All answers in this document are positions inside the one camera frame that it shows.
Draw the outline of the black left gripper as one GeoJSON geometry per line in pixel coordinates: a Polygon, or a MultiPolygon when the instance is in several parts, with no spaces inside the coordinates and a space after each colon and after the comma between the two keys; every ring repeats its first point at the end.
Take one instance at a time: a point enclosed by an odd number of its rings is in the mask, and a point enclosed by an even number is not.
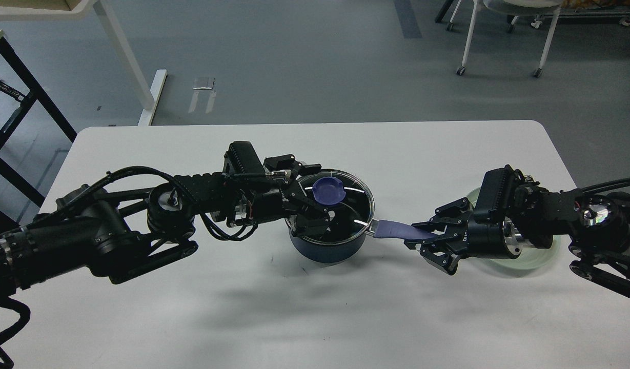
{"type": "Polygon", "coordinates": [[[321,164],[303,163],[293,154],[260,161],[249,141],[234,141],[224,154],[223,173],[235,198],[221,217],[231,228],[286,219],[293,237],[319,237],[331,225],[327,208],[289,187],[321,170],[321,164]]]}

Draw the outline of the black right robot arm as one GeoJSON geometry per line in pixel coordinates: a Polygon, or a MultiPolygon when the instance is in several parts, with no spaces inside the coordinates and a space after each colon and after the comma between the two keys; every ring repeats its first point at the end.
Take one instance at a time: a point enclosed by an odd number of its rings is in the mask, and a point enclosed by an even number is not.
{"type": "Polygon", "coordinates": [[[509,165],[486,172],[475,204],[444,204],[404,245],[448,275],[469,257],[517,259],[570,237],[575,275],[630,299],[630,177],[551,192],[509,165]]]}

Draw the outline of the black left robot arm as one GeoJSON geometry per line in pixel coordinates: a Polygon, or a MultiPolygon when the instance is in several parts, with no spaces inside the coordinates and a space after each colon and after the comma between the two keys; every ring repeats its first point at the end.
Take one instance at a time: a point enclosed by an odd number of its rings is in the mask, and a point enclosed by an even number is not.
{"type": "Polygon", "coordinates": [[[308,198],[298,177],[315,175],[291,154],[259,161],[249,141],[235,141],[222,171],[169,175],[146,166],[109,172],[57,199],[57,210],[0,234],[0,308],[18,320],[0,332],[0,368],[13,367],[2,345],[29,322],[17,290],[87,267],[113,284],[127,282],[192,255],[200,217],[216,240],[243,241],[259,224],[292,222],[294,236],[324,233],[331,206],[308,198]]]}

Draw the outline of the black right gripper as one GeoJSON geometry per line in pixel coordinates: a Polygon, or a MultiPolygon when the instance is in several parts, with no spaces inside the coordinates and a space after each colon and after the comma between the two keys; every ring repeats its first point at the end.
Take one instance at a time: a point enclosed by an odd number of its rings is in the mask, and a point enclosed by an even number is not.
{"type": "Polygon", "coordinates": [[[518,258],[522,247],[507,241],[512,233],[505,233],[504,222],[515,189],[523,183],[523,173],[512,167],[487,171],[474,207],[467,198],[439,206],[427,221],[412,224],[413,237],[427,238],[405,240],[404,245],[447,275],[455,275],[459,262],[469,257],[518,258]]]}

